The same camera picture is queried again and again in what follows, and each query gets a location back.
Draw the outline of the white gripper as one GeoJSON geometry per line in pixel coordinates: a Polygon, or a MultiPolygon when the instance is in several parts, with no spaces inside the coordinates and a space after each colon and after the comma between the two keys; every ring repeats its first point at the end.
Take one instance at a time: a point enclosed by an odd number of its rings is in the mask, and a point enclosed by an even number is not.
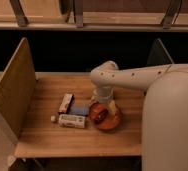
{"type": "MultiPolygon", "coordinates": [[[[91,98],[92,103],[108,103],[113,99],[113,88],[110,86],[98,87],[96,86],[93,91],[93,97],[91,98]]],[[[116,104],[112,100],[108,105],[109,111],[112,115],[116,113],[116,104]]]]}

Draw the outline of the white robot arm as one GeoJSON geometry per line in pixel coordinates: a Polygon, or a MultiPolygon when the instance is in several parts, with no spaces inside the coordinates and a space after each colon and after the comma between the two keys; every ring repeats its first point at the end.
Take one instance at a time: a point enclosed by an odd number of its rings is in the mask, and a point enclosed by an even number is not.
{"type": "Polygon", "coordinates": [[[90,73],[99,102],[115,86],[144,90],[142,171],[188,171],[188,64],[121,70],[107,61],[90,73]]]}

